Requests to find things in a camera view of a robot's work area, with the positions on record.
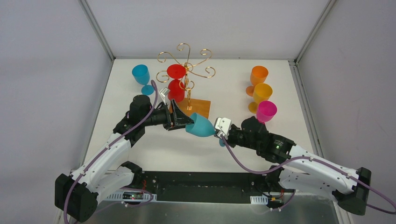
blue cup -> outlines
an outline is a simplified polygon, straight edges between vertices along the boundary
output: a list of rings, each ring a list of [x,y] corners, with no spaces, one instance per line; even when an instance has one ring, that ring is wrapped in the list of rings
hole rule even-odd
[[[186,132],[198,137],[209,137],[215,134],[213,125],[205,117],[193,113],[190,118],[194,121],[194,124],[186,125]]]
[[[132,69],[132,75],[134,76],[137,83],[141,85],[147,85],[150,80],[149,69],[144,64],[139,64]]]

pink cup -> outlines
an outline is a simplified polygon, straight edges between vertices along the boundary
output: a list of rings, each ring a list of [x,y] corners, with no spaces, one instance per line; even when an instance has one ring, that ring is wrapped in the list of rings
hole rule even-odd
[[[270,121],[278,111],[278,108],[271,101],[262,101],[257,107],[257,120],[260,123],[265,123]]]

white wall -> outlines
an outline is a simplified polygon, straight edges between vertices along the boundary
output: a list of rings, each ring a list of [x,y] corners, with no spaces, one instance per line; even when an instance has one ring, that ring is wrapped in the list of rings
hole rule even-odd
[[[0,3],[1,223],[53,223],[110,66],[78,1]]]
[[[396,1],[338,1],[299,71],[325,157],[372,171],[396,200]],[[370,204],[393,210],[370,192]],[[356,224],[396,223],[367,208]]]
[[[296,58],[328,0],[89,0],[115,56]]]

wooden base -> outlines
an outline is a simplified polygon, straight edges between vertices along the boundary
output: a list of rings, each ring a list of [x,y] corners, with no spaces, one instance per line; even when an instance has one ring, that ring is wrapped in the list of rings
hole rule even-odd
[[[179,108],[187,115],[191,116],[193,113],[198,113],[199,115],[209,118],[210,101],[201,99],[191,99],[190,109],[188,108],[188,99],[184,98],[182,101],[177,103]]]

